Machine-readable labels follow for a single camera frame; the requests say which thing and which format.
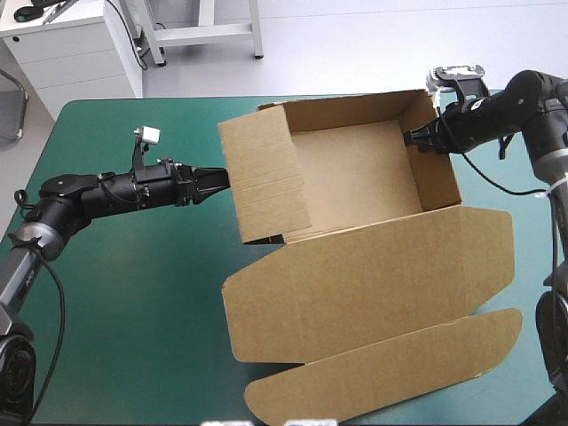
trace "white cable tie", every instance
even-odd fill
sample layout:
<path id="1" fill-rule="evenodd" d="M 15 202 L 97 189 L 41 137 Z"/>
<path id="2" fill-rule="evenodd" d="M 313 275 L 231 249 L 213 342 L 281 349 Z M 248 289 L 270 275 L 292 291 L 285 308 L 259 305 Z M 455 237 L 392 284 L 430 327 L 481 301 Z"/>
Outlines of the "white cable tie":
<path id="1" fill-rule="evenodd" d="M 534 196 L 536 198 L 548 198 L 555 189 L 557 189 L 561 184 L 564 184 L 566 182 L 568 182 L 568 177 L 563 177 L 562 179 L 552 184 L 544 193 L 536 193 Z"/>

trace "white floor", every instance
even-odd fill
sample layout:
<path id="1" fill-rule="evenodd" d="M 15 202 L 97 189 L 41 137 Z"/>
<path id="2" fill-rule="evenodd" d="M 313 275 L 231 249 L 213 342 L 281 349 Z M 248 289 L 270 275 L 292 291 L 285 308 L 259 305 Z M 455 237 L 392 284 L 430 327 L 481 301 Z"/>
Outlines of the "white floor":
<path id="1" fill-rule="evenodd" d="M 258 0 L 265 57 L 251 43 L 170 48 L 149 64 L 147 97 L 361 93 L 422 87 L 441 64 L 476 62 L 492 89 L 533 68 L 568 76 L 568 0 Z M 196 1 L 153 0 L 166 27 L 188 24 Z M 216 22 L 248 17 L 247 0 L 217 0 Z M 0 44 L 0 66 L 23 77 Z M 32 96 L 26 136 L 0 151 L 0 235 L 52 121 Z"/>

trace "desk drawer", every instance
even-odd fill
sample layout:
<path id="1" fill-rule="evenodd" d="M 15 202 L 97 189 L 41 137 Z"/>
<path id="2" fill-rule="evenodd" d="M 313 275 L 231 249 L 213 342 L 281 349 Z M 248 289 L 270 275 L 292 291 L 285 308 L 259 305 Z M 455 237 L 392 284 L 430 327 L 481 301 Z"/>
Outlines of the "desk drawer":
<path id="1" fill-rule="evenodd" d="M 102 22 L 7 36 L 4 41 L 20 64 L 114 49 L 113 39 Z"/>
<path id="2" fill-rule="evenodd" d="M 95 51 L 66 58 L 27 62 L 21 64 L 21 67 L 36 89 L 116 77 L 125 73 L 116 51 Z"/>
<path id="3" fill-rule="evenodd" d="M 57 119 L 63 106 L 76 99 L 130 99 L 134 91 L 126 75 L 93 80 L 90 82 L 64 84 L 38 89 L 37 94 L 53 118 Z"/>

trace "cardboard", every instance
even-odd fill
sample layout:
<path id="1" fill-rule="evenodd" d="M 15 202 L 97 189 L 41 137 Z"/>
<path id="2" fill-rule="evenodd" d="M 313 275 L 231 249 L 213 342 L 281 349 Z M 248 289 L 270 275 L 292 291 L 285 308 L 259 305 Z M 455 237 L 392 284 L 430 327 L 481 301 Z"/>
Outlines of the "cardboard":
<path id="1" fill-rule="evenodd" d="M 461 318 L 257 380 L 245 399 L 271 425 L 351 419 L 494 368 L 515 344 L 521 324 L 516 309 Z"/>
<path id="2" fill-rule="evenodd" d="M 243 242 L 459 204 L 449 158 L 404 145 L 404 131 L 434 117 L 425 91 L 402 91 L 286 102 L 220 123 Z"/>
<path id="3" fill-rule="evenodd" d="M 227 279 L 233 354 L 323 359 L 468 315 L 513 271 L 510 214 L 462 206 L 289 244 Z"/>
<path id="4" fill-rule="evenodd" d="M 344 420 L 496 366 L 515 310 L 467 317 L 513 279 L 508 213 L 465 208 L 447 155 L 405 147 L 425 91 L 260 106 L 219 124 L 245 243 L 229 277 L 235 357 L 304 366 L 253 382 L 263 421 Z"/>

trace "box flap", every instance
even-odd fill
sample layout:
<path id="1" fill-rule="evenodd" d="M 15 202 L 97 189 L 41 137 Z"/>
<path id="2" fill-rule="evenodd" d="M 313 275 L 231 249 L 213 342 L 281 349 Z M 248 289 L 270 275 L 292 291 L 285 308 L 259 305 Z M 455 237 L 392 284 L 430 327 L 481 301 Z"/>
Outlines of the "box flap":
<path id="1" fill-rule="evenodd" d="M 391 91 L 339 98 L 301 99 L 284 102 L 290 132 L 335 129 L 371 122 L 397 120 L 424 90 Z"/>
<path id="2" fill-rule="evenodd" d="M 310 226 L 283 106 L 219 124 L 243 242 Z"/>
<path id="3" fill-rule="evenodd" d="M 245 399 L 263 422 L 351 419 L 478 377 L 510 352 L 521 312 L 461 318 L 257 380 Z"/>
<path id="4" fill-rule="evenodd" d="M 236 359 L 311 362 L 475 311 L 514 275 L 509 213 L 453 206 L 300 241 L 223 288 Z"/>

